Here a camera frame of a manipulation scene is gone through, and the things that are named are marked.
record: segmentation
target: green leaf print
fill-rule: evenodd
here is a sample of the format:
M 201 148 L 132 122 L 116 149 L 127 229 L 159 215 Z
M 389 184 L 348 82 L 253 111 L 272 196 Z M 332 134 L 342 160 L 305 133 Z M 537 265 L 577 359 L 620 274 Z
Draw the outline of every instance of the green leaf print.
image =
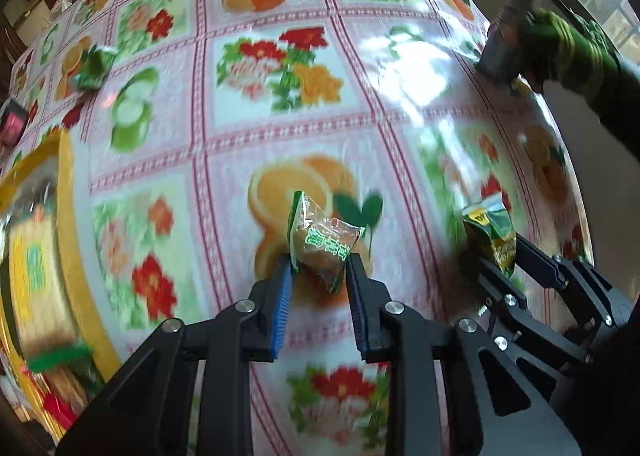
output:
M 219 62 L 216 65 L 216 77 L 218 78 L 217 85 L 220 86 L 225 79 L 228 77 L 229 73 L 226 71 L 226 65 L 222 62 Z
M 290 46 L 287 48 L 287 56 L 284 59 L 286 64 L 304 64 L 305 66 L 311 66 L 316 60 L 316 54 L 311 50 L 301 50 Z
M 379 192 L 370 193 L 360 209 L 358 202 L 348 194 L 334 194 L 334 206 L 340 219 L 355 227 L 365 227 L 369 231 L 369 255 L 371 255 L 373 232 L 382 215 L 382 201 Z
M 289 99 L 289 97 L 281 97 L 271 105 L 271 109 L 275 112 L 285 112 L 290 110 L 292 107 L 293 101 Z
M 378 192 L 367 195 L 367 199 L 362 204 L 362 219 L 367 227 L 372 230 L 378 224 L 382 215 L 382 196 Z
M 340 214 L 340 219 L 345 221 L 354 227 L 366 227 L 367 223 L 362 217 L 360 212 L 360 206 L 358 203 L 348 194 L 334 194 L 334 206 Z
M 291 416 L 291 420 L 293 424 L 296 426 L 297 432 L 304 432 L 307 426 L 305 415 L 302 414 L 302 409 L 299 407 L 294 407 L 289 410 L 289 415 Z
M 297 78 L 291 71 L 286 70 L 280 78 L 280 86 L 289 90 L 292 86 L 292 80 Z
M 135 299 L 130 313 L 129 328 L 132 330 L 142 330 L 147 327 L 149 322 L 150 321 L 146 314 L 146 308 L 143 308 L 140 301 Z
M 293 390 L 293 398 L 294 401 L 299 406 L 312 406 L 320 399 L 320 394 L 313 388 L 311 385 L 311 376 L 319 373 L 320 370 L 313 370 L 311 375 L 305 372 L 303 376 L 290 376 L 287 378 L 287 383 L 291 386 Z

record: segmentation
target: floral tablecloth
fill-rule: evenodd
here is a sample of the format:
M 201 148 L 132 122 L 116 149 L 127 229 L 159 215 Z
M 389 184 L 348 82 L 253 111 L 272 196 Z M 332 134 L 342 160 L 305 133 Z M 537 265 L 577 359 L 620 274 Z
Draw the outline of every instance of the floral tablecloth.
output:
M 79 0 L 20 58 L 18 162 L 52 129 L 90 153 L 92 290 L 121 360 L 165 317 L 216 315 L 286 249 L 290 200 L 366 227 L 356 251 L 425 317 L 477 311 L 456 269 L 458 211 L 501 191 L 549 254 L 590 256 L 575 175 L 541 98 L 474 64 L 472 0 Z M 68 81 L 94 44 L 105 85 Z M 523 274 L 536 317 L 561 305 Z M 296 279 L 286 344 L 252 368 L 257 454 L 365 454 L 384 439 L 388 375 L 364 366 L 342 289 Z

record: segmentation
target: tablecloth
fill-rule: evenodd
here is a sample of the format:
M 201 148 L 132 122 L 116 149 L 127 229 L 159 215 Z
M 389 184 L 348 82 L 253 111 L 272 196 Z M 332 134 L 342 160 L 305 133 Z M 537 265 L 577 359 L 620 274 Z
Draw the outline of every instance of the tablecloth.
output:
M 286 249 L 298 189 L 366 227 L 356 251 L 394 299 L 451 321 L 481 304 L 456 267 L 469 203 L 500 191 L 545 252 L 591 255 L 544 100 L 475 70 L 487 27 L 472 0 L 78 0 L 14 67 L 29 123 L 5 168 L 52 129 L 86 144 L 91 286 L 122 361 L 166 317 L 245 298 Z M 118 58 L 79 94 L 94 44 Z M 515 280 L 537 318 L 566 322 Z M 344 289 L 299 274 L 280 359 L 251 383 L 257 454 L 382 450 L 388 375 L 360 361 Z

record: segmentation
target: cucumber slice print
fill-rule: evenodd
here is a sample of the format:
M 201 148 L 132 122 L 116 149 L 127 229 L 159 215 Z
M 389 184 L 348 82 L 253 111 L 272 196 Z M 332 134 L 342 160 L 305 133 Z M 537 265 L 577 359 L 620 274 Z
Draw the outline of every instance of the cucumber slice print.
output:
M 111 147 L 118 152 L 131 152 L 144 144 L 151 122 L 151 104 L 142 105 L 140 118 L 130 126 L 114 126 L 111 130 Z
M 44 66 L 49 60 L 49 54 L 51 53 L 51 49 L 53 48 L 53 38 L 52 34 L 58 29 L 58 23 L 53 25 L 52 29 L 49 30 L 47 36 L 44 38 L 44 42 L 42 43 L 42 55 L 40 57 L 40 65 Z
M 133 75 L 119 91 L 111 108 L 113 149 L 131 152 L 145 141 L 152 115 L 150 99 L 158 81 L 158 70 L 145 68 Z

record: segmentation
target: green candy wrapper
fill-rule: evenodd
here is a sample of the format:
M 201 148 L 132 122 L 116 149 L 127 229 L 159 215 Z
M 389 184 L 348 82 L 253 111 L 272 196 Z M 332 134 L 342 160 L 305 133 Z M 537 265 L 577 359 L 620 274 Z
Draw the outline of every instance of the green candy wrapper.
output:
M 462 211 L 469 249 L 495 264 L 511 277 L 516 262 L 516 231 L 497 192 Z
M 98 90 L 104 83 L 116 60 L 118 51 L 107 46 L 94 47 L 82 52 L 82 67 L 77 75 L 71 78 L 76 88 L 81 91 Z
M 294 193 L 287 228 L 291 264 L 296 272 L 300 262 L 318 274 L 330 293 L 340 288 L 347 256 L 363 233 L 362 227 L 326 216 L 306 193 Z

